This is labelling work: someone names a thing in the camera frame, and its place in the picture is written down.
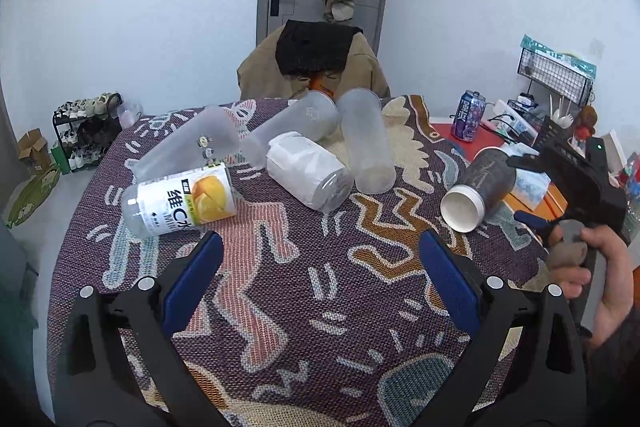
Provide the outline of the person's right hand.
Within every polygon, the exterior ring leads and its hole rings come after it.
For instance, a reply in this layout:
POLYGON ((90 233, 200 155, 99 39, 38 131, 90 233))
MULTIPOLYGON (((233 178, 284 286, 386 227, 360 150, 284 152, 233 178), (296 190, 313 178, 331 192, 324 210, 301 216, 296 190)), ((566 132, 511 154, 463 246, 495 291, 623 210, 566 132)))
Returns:
POLYGON ((559 267, 550 270, 553 283, 559 285, 567 299, 577 299, 586 288, 601 286, 600 300, 594 314, 591 336, 586 346, 594 351, 605 344, 623 324, 634 307, 634 274, 627 246, 607 225, 594 229, 583 228, 580 238, 604 259, 604 269, 592 281, 592 273, 587 268, 559 267))

